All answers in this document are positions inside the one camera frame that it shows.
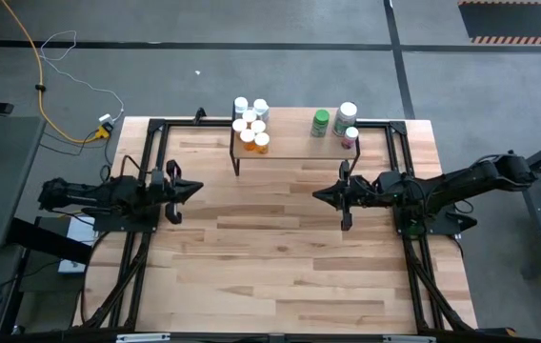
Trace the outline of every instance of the bottle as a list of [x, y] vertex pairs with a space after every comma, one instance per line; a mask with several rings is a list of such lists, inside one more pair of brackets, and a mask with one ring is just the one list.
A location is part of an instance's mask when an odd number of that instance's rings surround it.
[[342, 142], [340, 142], [340, 144], [345, 149], [351, 149], [355, 145], [355, 141], [357, 140], [358, 135], [359, 135], [358, 129], [354, 127], [347, 128], [345, 130], [345, 136], [343, 137], [343, 140]]
[[326, 110], [319, 110], [312, 118], [311, 136], [323, 137], [326, 135], [328, 129], [328, 122], [330, 121], [330, 113]]
[[255, 143], [253, 139], [255, 138], [255, 133], [250, 129], [245, 129], [241, 132], [241, 140], [243, 141], [243, 147], [246, 151], [252, 151], [255, 149]]
[[240, 118], [241, 115], [243, 115], [243, 112], [248, 109], [248, 99], [244, 98], [243, 96], [239, 96], [238, 98], [234, 99], [234, 112], [236, 113], [236, 117]]
[[264, 132], [267, 129], [267, 125], [262, 120], [255, 120], [251, 123], [251, 130], [253, 133], [258, 134]]
[[258, 153], [267, 153], [269, 152], [269, 142], [271, 138], [266, 133], [260, 133], [255, 136], [255, 148]]
[[248, 129], [251, 128], [251, 123], [255, 121], [257, 116], [253, 112], [253, 110], [246, 110], [243, 112], [243, 120], [245, 120], [248, 123]]
[[348, 127], [355, 125], [357, 118], [357, 106], [352, 102], [346, 102], [340, 105], [338, 111], [336, 111], [336, 118], [334, 119], [334, 126], [332, 131], [339, 137], [345, 135], [345, 130]]
[[235, 119], [232, 122], [232, 130], [237, 137], [240, 136], [241, 132], [248, 127], [248, 123], [243, 119]]
[[253, 110], [258, 116], [258, 119], [262, 120], [265, 123], [269, 120], [269, 105], [267, 104], [266, 100], [256, 99], [253, 102]]

